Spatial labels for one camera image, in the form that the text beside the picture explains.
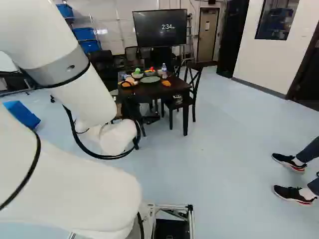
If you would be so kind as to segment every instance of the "window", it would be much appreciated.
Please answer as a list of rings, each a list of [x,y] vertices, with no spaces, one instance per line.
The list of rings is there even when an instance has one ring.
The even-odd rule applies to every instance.
[[[255,39],[287,40],[299,0],[264,0]]]

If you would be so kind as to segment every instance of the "blue box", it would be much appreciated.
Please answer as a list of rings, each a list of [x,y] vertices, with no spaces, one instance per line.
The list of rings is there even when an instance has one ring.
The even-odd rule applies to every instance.
[[[25,107],[20,101],[4,102],[3,105],[18,121],[32,130],[35,129],[35,127],[41,121],[37,116],[31,113],[27,109],[27,107]]]
[[[68,4],[57,4],[56,6],[64,18],[74,17],[72,7],[70,7]]]
[[[81,40],[95,40],[94,29],[91,27],[74,28],[74,35],[76,39]]]
[[[89,52],[92,52],[92,51],[101,50],[100,46],[98,44],[98,41],[96,41],[96,40],[93,40],[93,41],[82,41],[82,42],[79,42],[79,43],[82,46],[84,53],[89,53]]]

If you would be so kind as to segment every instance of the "white sock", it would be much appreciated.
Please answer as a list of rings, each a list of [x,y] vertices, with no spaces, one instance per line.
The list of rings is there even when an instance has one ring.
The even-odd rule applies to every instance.
[[[296,157],[292,160],[297,166],[303,166],[305,163],[301,162],[299,159]]]
[[[311,200],[317,196],[309,188],[300,189],[299,194],[303,196],[306,200]]]

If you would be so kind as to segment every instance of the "bowl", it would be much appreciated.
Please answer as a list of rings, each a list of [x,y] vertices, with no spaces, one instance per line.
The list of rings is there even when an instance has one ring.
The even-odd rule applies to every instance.
[[[144,75],[146,75],[146,76],[155,76],[156,75],[156,71],[144,71]]]
[[[134,78],[134,79],[140,79],[140,78],[142,78],[143,77],[143,73],[135,73],[135,72],[133,72],[132,74],[131,74],[131,76]]]

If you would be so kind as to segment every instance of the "pant leg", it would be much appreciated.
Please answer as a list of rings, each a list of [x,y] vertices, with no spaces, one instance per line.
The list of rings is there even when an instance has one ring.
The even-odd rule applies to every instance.
[[[308,184],[308,188],[316,195],[319,196],[319,178],[316,178],[314,181]]]
[[[319,157],[319,136],[308,144],[303,151],[296,155],[296,158],[304,163],[308,163],[317,157]]]

